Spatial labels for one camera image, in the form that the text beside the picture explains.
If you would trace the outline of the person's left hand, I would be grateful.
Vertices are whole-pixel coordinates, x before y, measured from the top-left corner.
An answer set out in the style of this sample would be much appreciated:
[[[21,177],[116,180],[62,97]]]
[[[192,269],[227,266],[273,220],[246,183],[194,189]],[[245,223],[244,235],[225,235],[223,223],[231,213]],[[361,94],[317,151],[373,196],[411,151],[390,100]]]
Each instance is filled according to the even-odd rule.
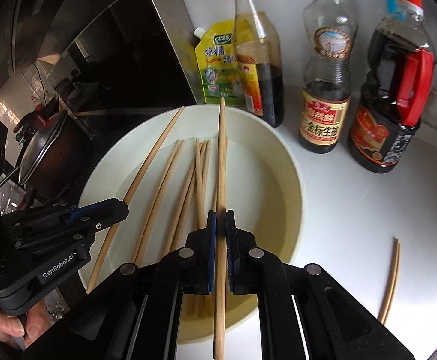
[[[25,347],[28,348],[48,328],[50,328],[50,318],[44,299],[28,310],[25,324],[22,324],[18,317],[0,310],[0,341],[14,348],[17,348],[14,337],[22,337]]]

